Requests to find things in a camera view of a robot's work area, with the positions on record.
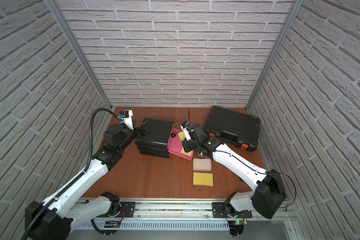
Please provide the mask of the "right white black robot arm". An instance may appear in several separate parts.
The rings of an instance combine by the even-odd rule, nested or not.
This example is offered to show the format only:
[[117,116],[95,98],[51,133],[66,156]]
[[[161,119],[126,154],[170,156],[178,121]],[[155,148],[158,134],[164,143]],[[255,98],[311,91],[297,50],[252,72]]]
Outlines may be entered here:
[[266,219],[273,218],[287,196],[279,172],[250,163],[219,138],[209,137],[199,124],[183,122],[181,129],[186,136],[182,141],[185,152],[195,151],[216,161],[251,188],[251,192],[233,193],[226,199],[226,216],[233,218],[243,211],[256,211]]

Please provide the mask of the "black drawer cabinet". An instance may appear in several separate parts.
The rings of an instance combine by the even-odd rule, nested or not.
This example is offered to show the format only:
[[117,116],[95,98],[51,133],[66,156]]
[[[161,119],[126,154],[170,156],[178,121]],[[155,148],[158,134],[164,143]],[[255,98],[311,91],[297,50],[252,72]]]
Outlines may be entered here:
[[135,139],[140,154],[168,159],[170,157],[169,140],[174,122],[144,118],[141,124],[141,128],[143,127],[147,128],[148,134]]

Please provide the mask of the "beige sponge pad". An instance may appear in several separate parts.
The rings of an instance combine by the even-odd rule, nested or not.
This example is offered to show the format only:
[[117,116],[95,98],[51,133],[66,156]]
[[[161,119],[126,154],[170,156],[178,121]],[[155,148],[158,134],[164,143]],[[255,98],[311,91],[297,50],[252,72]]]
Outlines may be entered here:
[[210,172],[212,170],[211,159],[193,159],[192,162],[194,172]]

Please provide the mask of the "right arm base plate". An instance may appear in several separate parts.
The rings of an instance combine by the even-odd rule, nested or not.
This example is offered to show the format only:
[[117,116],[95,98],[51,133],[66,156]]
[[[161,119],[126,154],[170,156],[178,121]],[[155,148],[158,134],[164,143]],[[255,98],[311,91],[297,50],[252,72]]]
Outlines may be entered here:
[[231,204],[223,202],[212,202],[213,218],[227,218],[227,219],[250,219],[253,217],[252,211],[244,210],[238,212]]

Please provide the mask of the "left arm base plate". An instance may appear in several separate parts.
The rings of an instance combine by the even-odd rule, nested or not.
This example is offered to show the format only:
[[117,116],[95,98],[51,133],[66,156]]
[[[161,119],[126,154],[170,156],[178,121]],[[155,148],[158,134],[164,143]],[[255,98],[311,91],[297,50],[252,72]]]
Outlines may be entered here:
[[135,207],[135,202],[114,202],[106,215],[111,218],[132,218]]

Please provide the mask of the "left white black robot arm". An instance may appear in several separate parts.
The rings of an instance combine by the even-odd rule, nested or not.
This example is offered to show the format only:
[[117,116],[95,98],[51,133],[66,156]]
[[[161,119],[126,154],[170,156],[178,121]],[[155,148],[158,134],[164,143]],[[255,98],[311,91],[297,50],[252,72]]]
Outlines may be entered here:
[[122,158],[125,149],[135,138],[149,134],[147,120],[138,128],[130,129],[134,121],[124,119],[104,132],[101,149],[90,154],[90,163],[61,189],[47,197],[43,202],[29,204],[25,212],[25,232],[23,239],[65,240],[69,234],[82,224],[93,221],[101,215],[121,217],[126,214],[120,198],[109,192],[74,208],[77,200],[102,176],[108,173]]

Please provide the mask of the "pink top drawer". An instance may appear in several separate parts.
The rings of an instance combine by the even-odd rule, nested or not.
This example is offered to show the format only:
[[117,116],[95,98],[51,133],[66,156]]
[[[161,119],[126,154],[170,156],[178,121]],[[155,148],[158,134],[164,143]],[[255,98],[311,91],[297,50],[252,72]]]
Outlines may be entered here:
[[168,142],[168,152],[170,154],[173,154],[173,155],[176,155],[176,156],[181,157],[183,159],[191,161],[192,159],[184,157],[181,154],[181,149],[183,147],[183,144],[182,144],[182,142],[180,141],[180,139],[178,137],[179,132],[181,132],[181,131],[177,130],[177,129],[172,130],[172,132],[170,134],[169,142]]

